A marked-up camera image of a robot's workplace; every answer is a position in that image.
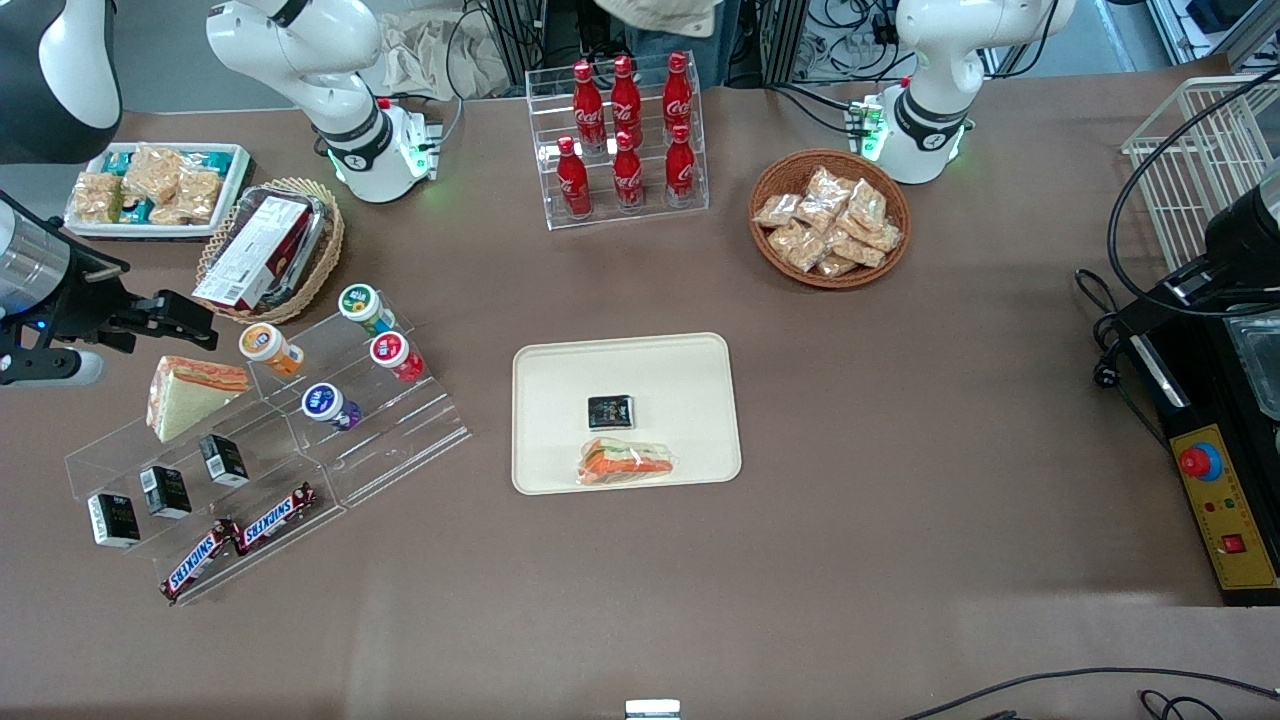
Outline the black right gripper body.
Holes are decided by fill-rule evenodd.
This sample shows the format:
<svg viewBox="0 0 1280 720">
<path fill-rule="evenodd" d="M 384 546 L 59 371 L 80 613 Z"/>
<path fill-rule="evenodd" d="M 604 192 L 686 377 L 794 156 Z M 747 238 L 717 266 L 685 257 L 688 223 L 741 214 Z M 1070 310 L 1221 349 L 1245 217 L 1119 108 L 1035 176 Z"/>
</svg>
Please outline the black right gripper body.
<svg viewBox="0 0 1280 720">
<path fill-rule="evenodd" d="M 124 269 L 90 255 L 74 255 L 55 295 L 55 340 L 64 343 L 104 345 L 124 354 L 134 350 L 134 337 L 160 337 L 161 328 L 148 300 L 128 291 Z"/>
</svg>

